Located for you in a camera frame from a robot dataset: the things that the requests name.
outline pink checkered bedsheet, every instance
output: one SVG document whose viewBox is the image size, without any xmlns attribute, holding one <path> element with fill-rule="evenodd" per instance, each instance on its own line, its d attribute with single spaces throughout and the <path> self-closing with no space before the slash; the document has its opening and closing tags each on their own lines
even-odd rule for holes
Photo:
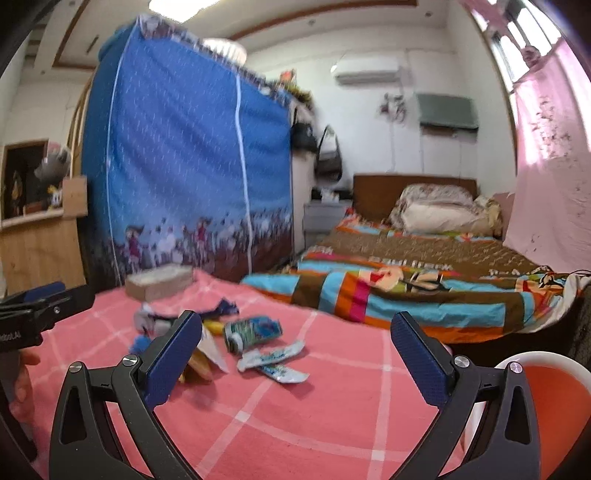
<svg viewBox="0 0 591 480">
<path fill-rule="evenodd" d="M 290 366 L 310 378 L 285 387 L 254 371 L 241 375 L 218 339 L 231 373 L 218 372 L 210 385 L 178 385 L 170 401 L 155 410 L 196 471 L 208 480 L 388 479 L 436 414 L 389 332 L 278 303 L 202 272 L 186 291 L 153 306 L 163 313 L 205 311 L 222 297 L 235 301 L 243 317 L 279 319 L 284 336 L 278 344 L 305 339 L 307 354 Z M 132 316 L 138 307 L 122 289 L 100 294 L 92 310 L 44 334 L 43 361 L 31 368 L 31 377 L 40 448 L 35 466 L 45 478 L 51 424 L 68 365 L 76 360 L 89 368 L 117 364 L 136 335 Z M 130 461 L 149 473 L 117 407 L 111 412 Z M 446 471 L 457 467 L 462 455 L 456 448 Z"/>
</svg>

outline human hand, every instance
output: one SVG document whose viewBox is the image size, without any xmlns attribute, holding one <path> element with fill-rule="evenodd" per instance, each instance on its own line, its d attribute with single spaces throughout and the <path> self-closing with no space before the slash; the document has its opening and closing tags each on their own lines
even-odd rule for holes
<svg viewBox="0 0 591 480">
<path fill-rule="evenodd" d="M 21 364 L 17 380 L 14 383 L 14 401 L 10 404 L 10 412 L 20 423 L 33 423 L 35 404 L 33 403 L 33 385 L 27 365 L 38 365 L 41 358 L 33 349 L 21 350 Z"/>
</svg>

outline wooden headboard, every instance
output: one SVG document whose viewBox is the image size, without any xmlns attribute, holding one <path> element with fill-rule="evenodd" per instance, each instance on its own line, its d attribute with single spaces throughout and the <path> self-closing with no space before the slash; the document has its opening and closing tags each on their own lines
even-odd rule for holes
<svg viewBox="0 0 591 480">
<path fill-rule="evenodd" d="M 429 175 L 357 174 L 353 179 L 355 210 L 363 218 L 379 222 L 390 215 L 402 191 L 413 183 L 458 185 L 469 191 L 474 198 L 478 196 L 478 185 L 474 179 Z"/>
</svg>

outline air conditioner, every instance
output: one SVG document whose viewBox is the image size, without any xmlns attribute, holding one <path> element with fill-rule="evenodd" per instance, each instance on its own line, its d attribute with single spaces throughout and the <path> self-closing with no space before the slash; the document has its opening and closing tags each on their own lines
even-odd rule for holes
<svg viewBox="0 0 591 480">
<path fill-rule="evenodd" d="M 332 67 L 331 73 L 341 85 L 396 83 L 400 79 L 400 63 L 387 55 L 345 57 Z"/>
</svg>

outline pillow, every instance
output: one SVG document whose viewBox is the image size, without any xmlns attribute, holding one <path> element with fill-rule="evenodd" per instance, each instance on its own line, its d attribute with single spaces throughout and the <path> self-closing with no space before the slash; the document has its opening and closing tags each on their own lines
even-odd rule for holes
<svg viewBox="0 0 591 480">
<path fill-rule="evenodd" d="M 457 185 L 435 185 L 431 183 L 414 183 L 406 187 L 400 194 L 396 206 L 388 217 L 394 228 L 404 229 L 400 215 L 413 202 L 449 203 L 452 205 L 472 206 L 472 195 L 465 188 Z"/>
<path fill-rule="evenodd" d="M 404 230 L 416 233 L 472 233 L 500 236 L 501 208 L 493 200 L 479 197 L 471 207 L 450 203 L 414 202 L 400 214 Z"/>
<path fill-rule="evenodd" d="M 507 235 L 507 229 L 509 228 L 511 213 L 513 212 L 515 193 L 495 193 L 492 198 L 501 206 L 501 216 L 503 223 L 502 239 L 504 240 Z"/>
</svg>

